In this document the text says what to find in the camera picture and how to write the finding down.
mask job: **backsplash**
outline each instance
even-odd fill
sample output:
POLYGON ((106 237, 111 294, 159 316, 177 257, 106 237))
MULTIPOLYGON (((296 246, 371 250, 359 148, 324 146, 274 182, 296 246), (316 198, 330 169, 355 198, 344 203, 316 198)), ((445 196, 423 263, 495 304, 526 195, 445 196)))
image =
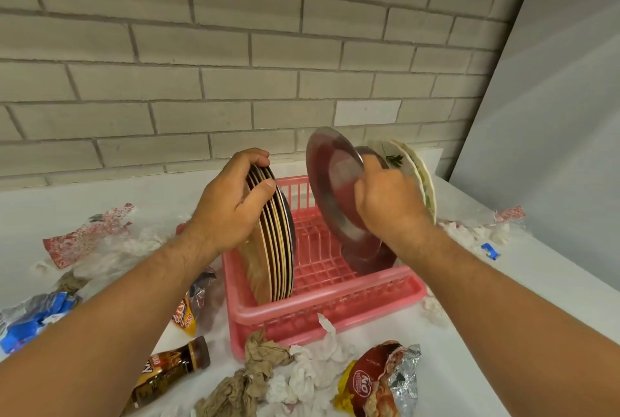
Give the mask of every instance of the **backsplash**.
POLYGON ((456 161, 522 0, 0 0, 0 189, 304 158, 456 161))

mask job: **pink dish rack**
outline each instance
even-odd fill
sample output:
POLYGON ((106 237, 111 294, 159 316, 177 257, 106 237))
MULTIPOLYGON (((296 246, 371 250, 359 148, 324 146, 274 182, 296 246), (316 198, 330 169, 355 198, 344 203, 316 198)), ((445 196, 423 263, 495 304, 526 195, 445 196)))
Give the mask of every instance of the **pink dish rack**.
POLYGON ((222 255, 232 354, 245 356, 248 336, 265 336, 284 345, 321 339, 325 331, 317 313, 338 332, 364 324, 418 302, 426 286, 406 266, 359 276, 340 255, 340 243, 314 205, 307 176, 278 179, 293 214, 295 249, 293 293, 258 306, 247 283, 243 260, 233 249, 222 255))

